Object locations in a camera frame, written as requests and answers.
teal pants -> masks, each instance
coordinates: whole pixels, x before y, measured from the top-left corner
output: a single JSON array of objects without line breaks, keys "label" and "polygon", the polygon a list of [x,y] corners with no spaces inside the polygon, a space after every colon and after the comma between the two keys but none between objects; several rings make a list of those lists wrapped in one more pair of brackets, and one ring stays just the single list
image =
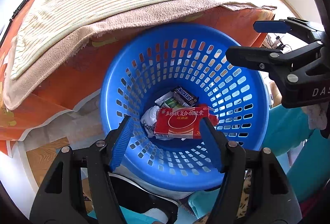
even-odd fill
[{"label": "teal pants", "polygon": [[[319,130],[309,130],[308,117],[301,108],[285,109],[279,105],[270,110],[263,148],[280,156],[304,140],[307,143],[287,173],[299,202],[313,195],[330,178],[330,139],[323,138]],[[189,197],[197,218],[212,210],[218,193],[219,190],[197,191]]]}]

red wrapper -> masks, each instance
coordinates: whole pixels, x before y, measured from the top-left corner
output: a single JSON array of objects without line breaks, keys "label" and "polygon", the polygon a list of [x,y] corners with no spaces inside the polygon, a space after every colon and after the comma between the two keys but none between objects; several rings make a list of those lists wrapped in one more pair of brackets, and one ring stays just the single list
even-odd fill
[{"label": "red wrapper", "polygon": [[201,139],[199,122],[204,117],[208,117],[214,126],[218,124],[218,118],[209,114],[208,107],[161,108],[154,133],[166,138]]}]

orange tablecloth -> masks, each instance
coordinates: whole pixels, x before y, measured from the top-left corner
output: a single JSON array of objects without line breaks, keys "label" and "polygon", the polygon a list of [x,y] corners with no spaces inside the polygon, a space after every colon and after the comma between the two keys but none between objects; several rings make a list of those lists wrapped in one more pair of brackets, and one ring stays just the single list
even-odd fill
[{"label": "orange tablecloth", "polygon": [[[0,93],[11,40],[17,34],[33,1],[30,0],[14,19],[0,48]],[[175,22],[207,25],[224,32],[243,46],[260,47],[266,34],[255,32],[253,23],[256,20],[270,20],[273,16],[274,12],[266,9],[231,11],[215,7]],[[113,57],[144,29],[117,30],[100,38],[91,38],[84,49],[63,63],[14,111],[7,111],[1,99],[0,151],[11,156],[13,141],[24,140],[31,129],[49,123],[62,113],[77,110],[87,102],[100,89]]]}]

silver bolt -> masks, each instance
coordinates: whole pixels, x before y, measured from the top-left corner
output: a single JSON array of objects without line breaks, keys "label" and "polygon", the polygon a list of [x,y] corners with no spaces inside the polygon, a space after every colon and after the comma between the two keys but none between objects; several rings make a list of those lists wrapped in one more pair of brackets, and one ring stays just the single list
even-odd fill
[{"label": "silver bolt", "polygon": [[236,141],[229,141],[228,145],[229,145],[229,147],[235,148],[237,146],[237,142]]},{"label": "silver bolt", "polygon": [[272,152],[270,148],[263,148],[262,151],[266,154],[270,154]]},{"label": "silver bolt", "polygon": [[97,142],[96,142],[96,146],[97,147],[103,147],[105,145],[105,141],[104,140],[98,140]]},{"label": "silver bolt", "polygon": [[298,76],[292,73],[287,76],[287,79],[289,82],[298,82],[299,80]]},{"label": "silver bolt", "polygon": [[61,149],[61,152],[63,153],[66,153],[70,150],[70,147],[69,146],[64,146],[62,149]]},{"label": "silver bolt", "polygon": [[279,57],[279,54],[278,54],[278,53],[275,53],[275,52],[270,53],[269,55],[270,55],[271,57]]}]

blue plastic basket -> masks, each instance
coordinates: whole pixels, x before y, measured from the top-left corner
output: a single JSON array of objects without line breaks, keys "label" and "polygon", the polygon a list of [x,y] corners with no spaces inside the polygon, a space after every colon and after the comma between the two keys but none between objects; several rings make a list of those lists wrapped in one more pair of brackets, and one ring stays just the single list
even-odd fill
[{"label": "blue plastic basket", "polygon": [[104,132],[125,115],[135,121],[122,164],[144,181],[174,191],[221,184],[202,140],[149,139],[140,117],[155,100],[182,86],[214,108],[216,127],[229,140],[259,150],[268,123],[268,99],[257,71],[232,66],[225,57],[239,45],[213,28],[173,23],[152,28],[131,41],[112,61],[101,90]]}]

